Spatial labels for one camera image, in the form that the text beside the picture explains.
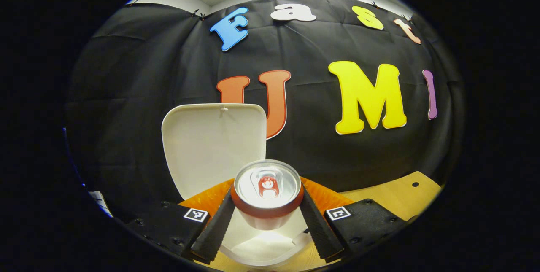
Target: yellow letter m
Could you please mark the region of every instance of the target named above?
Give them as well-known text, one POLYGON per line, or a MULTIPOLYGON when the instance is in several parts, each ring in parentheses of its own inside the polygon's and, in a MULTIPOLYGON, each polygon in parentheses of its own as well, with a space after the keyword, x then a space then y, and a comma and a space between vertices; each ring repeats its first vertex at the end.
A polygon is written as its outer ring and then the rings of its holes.
POLYGON ((351 61, 332 62, 328 70, 337 76, 341 87, 343 112, 341 121, 336 124, 338 134, 362 132, 364 122, 359 118, 358 103, 372 129, 376 129, 386 103, 386 115, 382 126, 386 129, 398 128, 407 124, 403 113, 399 71, 397 67, 381 64, 378 67, 375 87, 359 66, 351 61))

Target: letter f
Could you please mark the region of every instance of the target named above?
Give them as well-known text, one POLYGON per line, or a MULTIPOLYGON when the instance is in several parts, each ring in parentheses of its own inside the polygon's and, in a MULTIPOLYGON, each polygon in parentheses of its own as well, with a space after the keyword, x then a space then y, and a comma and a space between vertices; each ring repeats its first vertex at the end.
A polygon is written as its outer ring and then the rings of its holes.
POLYGON ((210 32, 216 31, 223 41, 221 46, 222 51, 228 51, 231 47, 235 46, 240 40, 244 39, 248 31, 247 30, 237 30, 237 26, 246 26, 247 19, 241 14, 245 14, 249 9, 241 7, 231 14, 228 14, 225 18, 218 21, 210 28, 210 32))

